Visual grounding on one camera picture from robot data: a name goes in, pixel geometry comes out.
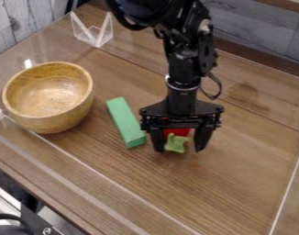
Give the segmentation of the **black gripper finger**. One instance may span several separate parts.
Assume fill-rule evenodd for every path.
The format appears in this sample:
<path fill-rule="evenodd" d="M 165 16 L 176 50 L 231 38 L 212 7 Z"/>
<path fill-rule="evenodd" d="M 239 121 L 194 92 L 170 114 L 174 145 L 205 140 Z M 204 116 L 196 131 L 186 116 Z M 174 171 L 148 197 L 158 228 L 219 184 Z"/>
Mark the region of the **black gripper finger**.
<path fill-rule="evenodd" d="M 157 127 L 150 127 L 149 136 L 150 136 L 150 141 L 153 144 L 154 151 L 164 152 L 165 139 L 164 139 L 162 130 Z"/>
<path fill-rule="evenodd" d="M 194 134 L 193 134 L 194 151 L 201 151 L 205 148 L 208 141 L 212 137 L 213 130 L 215 129 L 212 127 L 207 126 L 199 126 L 194 129 Z"/>

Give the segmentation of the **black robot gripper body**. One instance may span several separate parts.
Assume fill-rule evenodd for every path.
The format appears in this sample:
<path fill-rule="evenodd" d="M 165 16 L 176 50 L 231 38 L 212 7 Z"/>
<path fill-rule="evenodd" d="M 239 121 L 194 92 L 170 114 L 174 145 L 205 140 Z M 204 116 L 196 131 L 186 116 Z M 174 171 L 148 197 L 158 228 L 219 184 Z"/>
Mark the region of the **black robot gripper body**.
<path fill-rule="evenodd" d="M 199 100 L 194 91 L 169 90 L 161 101 L 140 109 L 141 130 L 216 129 L 223 112 L 224 107 Z"/>

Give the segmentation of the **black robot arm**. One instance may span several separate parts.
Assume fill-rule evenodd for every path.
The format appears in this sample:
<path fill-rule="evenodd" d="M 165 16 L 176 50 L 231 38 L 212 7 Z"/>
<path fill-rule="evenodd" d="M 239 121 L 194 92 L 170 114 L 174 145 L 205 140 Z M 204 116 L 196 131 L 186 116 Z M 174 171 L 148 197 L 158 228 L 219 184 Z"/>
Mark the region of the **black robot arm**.
<path fill-rule="evenodd" d="M 140 109 L 141 130 L 156 151 L 165 151 L 165 132 L 192 129 L 194 150 L 201 151 L 220 127 L 224 107 L 197 98 L 201 79 L 213 79 L 217 53 L 213 24 L 201 0 L 105 0 L 112 14 L 126 29 L 150 28 L 162 40 L 169 65 L 165 75 L 168 94 Z"/>

